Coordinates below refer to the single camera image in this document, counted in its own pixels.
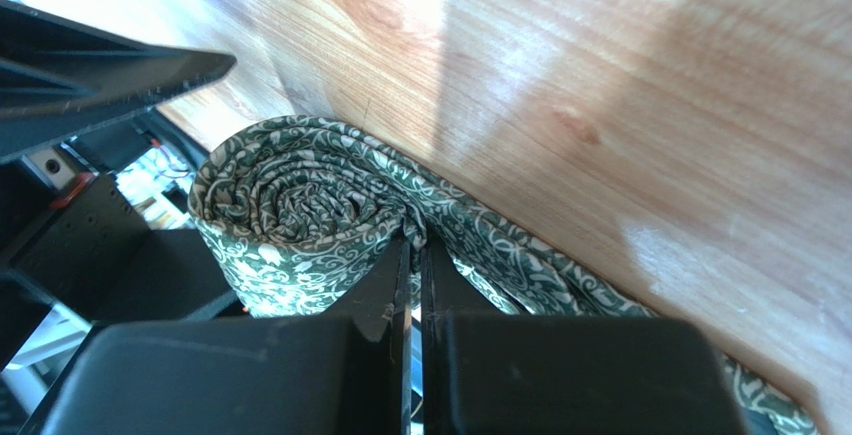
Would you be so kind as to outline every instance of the wood grain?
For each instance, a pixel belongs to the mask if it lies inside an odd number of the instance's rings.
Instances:
[[[167,113],[400,148],[852,426],[852,0],[23,0],[239,68]]]

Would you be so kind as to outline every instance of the screw hole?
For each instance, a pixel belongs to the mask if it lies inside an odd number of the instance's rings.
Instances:
[[[51,175],[56,175],[60,170],[62,170],[62,165],[60,165],[55,158],[51,158],[44,162],[44,169]]]

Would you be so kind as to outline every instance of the floral pattern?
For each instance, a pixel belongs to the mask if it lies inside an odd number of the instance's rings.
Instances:
[[[417,249],[427,225],[460,273],[507,313],[655,316],[342,122],[286,116],[251,126],[210,154],[191,192],[195,223],[253,316],[321,312],[370,270],[397,230]],[[816,433],[790,399],[731,359],[724,365],[742,406],[767,414],[781,433]]]

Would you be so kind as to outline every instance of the wooden table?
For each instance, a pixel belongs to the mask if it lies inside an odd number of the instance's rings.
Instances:
[[[240,65],[165,107],[400,148],[852,426],[852,0],[23,0]]]

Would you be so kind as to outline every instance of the green patterned fabric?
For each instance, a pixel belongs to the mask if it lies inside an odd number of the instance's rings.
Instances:
[[[256,317],[321,312],[369,271],[400,227],[420,248],[427,224],[446,241],[462,275],[505,312],[655,316],[446,180],[341,122],[287,116],[234,135],[201,166],[190,209]],[[767,414],[781,433],[816,433],[811,418],[770,385],[728,358],[725,369],[742,406]]]

